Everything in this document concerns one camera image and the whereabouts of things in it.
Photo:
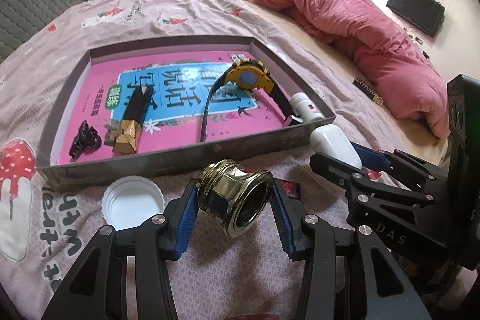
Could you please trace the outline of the black gold lipstick tube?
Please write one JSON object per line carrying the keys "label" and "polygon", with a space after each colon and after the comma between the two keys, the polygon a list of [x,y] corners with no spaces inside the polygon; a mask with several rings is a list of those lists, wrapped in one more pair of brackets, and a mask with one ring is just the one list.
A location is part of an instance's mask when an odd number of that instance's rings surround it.
{"label": "black gold lipstick tube", "polygon": [[138,151],[143,124],[154,93],[152,86],[138,86],[133,90],[122,119],[107,125],[104,144],[112,146],[114,154],[135,154]]}

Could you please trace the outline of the small white pill bottle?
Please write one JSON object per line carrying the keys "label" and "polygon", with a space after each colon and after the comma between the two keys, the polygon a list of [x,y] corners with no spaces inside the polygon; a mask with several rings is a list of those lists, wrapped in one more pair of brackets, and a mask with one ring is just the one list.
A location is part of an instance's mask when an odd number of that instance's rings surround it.
{"label": "small white pill bottle", "polygon": [[302,119],[304,123],[326,118],[306,93],[295,93],[289,99],[289,104],[292,106],[295,115]]}

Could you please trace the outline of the pink crumpled duvet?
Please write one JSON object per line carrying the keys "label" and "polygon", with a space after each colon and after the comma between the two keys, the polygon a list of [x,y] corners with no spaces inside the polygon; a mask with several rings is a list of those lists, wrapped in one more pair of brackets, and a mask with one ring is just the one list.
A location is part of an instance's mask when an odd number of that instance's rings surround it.
{"label": "pink crumpled duvet", "polygon": [[447,84],[408,34],[371,0],[251,0],[290,17],[348,56],[396,119],[449,135]]}

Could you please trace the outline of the pink strawberry bed sheet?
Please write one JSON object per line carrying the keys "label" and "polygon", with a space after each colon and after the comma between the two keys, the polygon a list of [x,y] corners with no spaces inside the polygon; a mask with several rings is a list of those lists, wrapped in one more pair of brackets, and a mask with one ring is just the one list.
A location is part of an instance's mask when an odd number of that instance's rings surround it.
{"label": "pink strawberry bed sheet", "polygon": [[39,319],[105,224],[108,185],[136,175],[171,202],[230,158],[299,184],[308,212],[347,226],[347,200],[309,165],[312,124],[287,124],[264,91],[217,77],[240,54],[286,95],[303,91],[346,137],[404,147],[388,113],[324,57],[241,0],[94,0],[71,7],[1,64],[1,286]]}

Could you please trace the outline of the wall mounted black television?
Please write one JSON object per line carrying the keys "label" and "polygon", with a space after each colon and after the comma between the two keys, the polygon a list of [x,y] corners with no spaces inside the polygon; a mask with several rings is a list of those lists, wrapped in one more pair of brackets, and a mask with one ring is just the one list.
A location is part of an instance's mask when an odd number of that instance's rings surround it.
{"label": "wall mounted black television", "polygon": [[386,7],[432,38],[439,31],[445,13],[445,7],[435,0],[387,0]]}

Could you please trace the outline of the beige mattress sheet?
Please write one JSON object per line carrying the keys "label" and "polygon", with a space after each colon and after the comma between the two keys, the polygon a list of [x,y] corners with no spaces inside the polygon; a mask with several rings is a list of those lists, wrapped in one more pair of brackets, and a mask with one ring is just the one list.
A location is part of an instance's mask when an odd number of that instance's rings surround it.
{"label": "beige mattress sheet", "polygon": [[273,49],[334,110],[335,124],[355,142],[374,149],[401,149],[441,166],[449,140],[435,137],[419,120],[395,119],[369,101],[352,80],[360,75],[353,62],[308,35],[284,15],[251,0],[119,0],[135,1],[142,10],[126,22],[125,40],[166,36],[226,35],[259,39]]}

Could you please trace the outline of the white plastic bottle cap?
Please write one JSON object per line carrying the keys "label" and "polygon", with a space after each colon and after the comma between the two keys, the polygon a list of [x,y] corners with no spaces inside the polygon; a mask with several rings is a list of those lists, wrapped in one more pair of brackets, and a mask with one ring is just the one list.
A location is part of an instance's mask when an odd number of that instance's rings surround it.
{"label": "white plastic bottle cap", "polygon": [[103,193],[103,218],[117,231],[138,227],[148,218],[162,214],[164,209],[165,200],[160,188],[144,177],[120,178]]}

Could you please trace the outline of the pink book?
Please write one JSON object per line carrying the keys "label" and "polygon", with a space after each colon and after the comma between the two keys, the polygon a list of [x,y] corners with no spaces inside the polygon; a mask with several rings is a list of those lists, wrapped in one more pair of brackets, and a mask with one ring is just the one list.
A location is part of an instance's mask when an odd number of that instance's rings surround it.
{"label": "pink book", "polygon": [[[120,121],[137,86],[152,86],[139,153],[194,145],[199,142],[205,101],[214,82],[234,61],[251,58],[247,51],[183,51],[119,56],[105,62],[89,60],[67,115],[62,145],[53,153],[56,165],[72,163],[68,152],[86,120],[102,139],[112,119]],[[228,83],[211,98],[208,141],[278,130],[286,117],[263,90],[251,92]]]}

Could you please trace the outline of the white earbuds case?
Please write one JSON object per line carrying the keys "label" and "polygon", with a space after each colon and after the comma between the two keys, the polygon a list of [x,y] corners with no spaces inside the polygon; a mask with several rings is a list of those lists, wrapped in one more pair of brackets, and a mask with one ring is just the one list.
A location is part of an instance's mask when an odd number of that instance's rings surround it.
{"label": "white earbuds case", "polygon": [[309,140],[310,146],[316,154],[325,154],[357,169],[362,169],[358,152],[337,125],[327,124],[315,128]]}

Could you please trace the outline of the gold lipstick cap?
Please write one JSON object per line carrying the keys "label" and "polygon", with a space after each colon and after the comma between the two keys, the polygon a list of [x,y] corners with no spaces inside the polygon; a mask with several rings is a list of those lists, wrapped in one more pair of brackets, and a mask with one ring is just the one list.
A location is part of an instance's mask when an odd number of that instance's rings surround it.
{"label": "gold lipstick cap", "polygon": [[273,185],[270,171],[250,172],[235,161],[224,159],[199,173],[199,209],[218,218],[227,237],[236,238],[248,231],[261,214]]}

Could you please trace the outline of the yellow black wrist watch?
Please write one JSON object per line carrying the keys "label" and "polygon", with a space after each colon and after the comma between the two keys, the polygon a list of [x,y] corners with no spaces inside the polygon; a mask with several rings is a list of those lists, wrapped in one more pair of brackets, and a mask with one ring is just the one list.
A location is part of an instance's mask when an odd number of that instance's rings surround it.
{"label": "yellow black wrist watch", "polygon": [[208,107],[210,100],[215,93],[227,83],[233,83],[245,90],[264,90],[286,117],[286,123],[292,117],[296,116],[292,104],[289,102],[289,98],[283,93],[264,63],[255,59],[243,58],[234,61],[211,87],[202,113],[200,142],[204,142],[207,137]]}

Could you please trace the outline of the red black lighter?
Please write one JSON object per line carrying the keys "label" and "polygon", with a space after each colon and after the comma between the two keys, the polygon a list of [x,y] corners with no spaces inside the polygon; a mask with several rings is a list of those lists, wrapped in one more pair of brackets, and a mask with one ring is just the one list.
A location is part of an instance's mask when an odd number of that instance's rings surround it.
{"label": "red black lighter", "polygon": [[301,187],[299,183],[288,180],[281,180],[281,185],[290,199],[298,201],[301,200]]}

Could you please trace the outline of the black gold small packet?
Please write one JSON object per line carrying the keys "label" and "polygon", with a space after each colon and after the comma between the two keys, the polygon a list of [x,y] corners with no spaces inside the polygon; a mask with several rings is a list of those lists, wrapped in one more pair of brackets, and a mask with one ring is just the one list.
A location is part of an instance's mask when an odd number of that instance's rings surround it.
{"label": "black gold small packet", "polygon": [[371,87],[369,87],[362,79],[356,77],[352,84],[357,87],[364,95],[368,97],[369,100],[373,101],[379,106],[383,105],[383,98],[380,97],[376,92],[374,92]]}

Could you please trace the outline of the shallow grey cardboard box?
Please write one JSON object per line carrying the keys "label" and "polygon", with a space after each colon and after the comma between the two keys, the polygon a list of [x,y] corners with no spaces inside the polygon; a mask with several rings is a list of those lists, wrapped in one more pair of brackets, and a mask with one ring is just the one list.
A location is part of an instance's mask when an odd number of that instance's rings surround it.
{"label": "shallow grey cardboard box", "polygon": [[254,37],[135,40],[80,58],[41,134],[37,170],[55,188],[177,174],[306,145],[334,119]]}

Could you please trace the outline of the black hair claw clip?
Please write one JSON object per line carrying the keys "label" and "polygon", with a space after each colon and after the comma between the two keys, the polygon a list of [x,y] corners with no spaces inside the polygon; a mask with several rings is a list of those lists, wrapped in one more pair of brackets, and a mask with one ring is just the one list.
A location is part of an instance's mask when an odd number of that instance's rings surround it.
{"label": "black hair claw clip", "polygon": [[72,160],[77,160],[85,149],[97,150],[101,145],[102,139],[98,131],[84,120],[79,126],[68,154]]}

